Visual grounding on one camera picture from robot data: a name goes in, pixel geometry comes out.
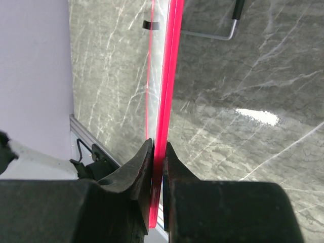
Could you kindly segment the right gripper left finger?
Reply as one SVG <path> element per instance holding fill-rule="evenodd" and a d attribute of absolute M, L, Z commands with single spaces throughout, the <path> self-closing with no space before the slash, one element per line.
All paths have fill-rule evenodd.
<path fill-rule="evenodd" d="M 99 181 L 1 180 L 1 242 L 143 242 L 153 145 Z"/>

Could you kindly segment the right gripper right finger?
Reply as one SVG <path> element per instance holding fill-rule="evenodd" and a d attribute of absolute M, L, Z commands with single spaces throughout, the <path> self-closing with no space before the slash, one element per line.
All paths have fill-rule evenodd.
<path fill-rule="evenodd" d="M 163 164 L 169 242 L 303 242 L 290 199 L 271 182 L 206 181 L 171 144 Z"/>

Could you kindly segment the pink framed whiteboard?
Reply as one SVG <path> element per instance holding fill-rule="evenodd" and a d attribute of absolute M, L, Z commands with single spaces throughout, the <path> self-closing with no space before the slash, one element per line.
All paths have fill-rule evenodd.
<path fill-rule="evenodd" d="M 153 141 L 149 228 L 157 225 L 184 1 L 152 1 L 146 83 L 146 138 Z"/>

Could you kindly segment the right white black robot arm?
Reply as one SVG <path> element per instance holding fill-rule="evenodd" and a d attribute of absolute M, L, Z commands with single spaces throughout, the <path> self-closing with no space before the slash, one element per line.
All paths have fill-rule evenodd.
<path fill-rule="evenodd" d="M 270 182 L 203 181 L 171 144 L 160 170 L 146 140 L 118 166 L 59 160 L 1 133 L 1 242 L 144 242 L 154 185 L 169 242 L 303 242 L 284 190 Z"/>

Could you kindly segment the aluminium mounting rail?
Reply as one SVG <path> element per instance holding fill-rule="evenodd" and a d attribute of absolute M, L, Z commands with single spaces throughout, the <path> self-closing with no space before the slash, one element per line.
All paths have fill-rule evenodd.
<path fill-rule="evenodd" d="M 122 164 L 118 162 L 110 153 L 110 151 L 95 137 L 93 136 L 75 117 L 73 114 L 69 116 L 70 130 L 88 147 L 96 144 L 117 166 L 121 167 Z"/>

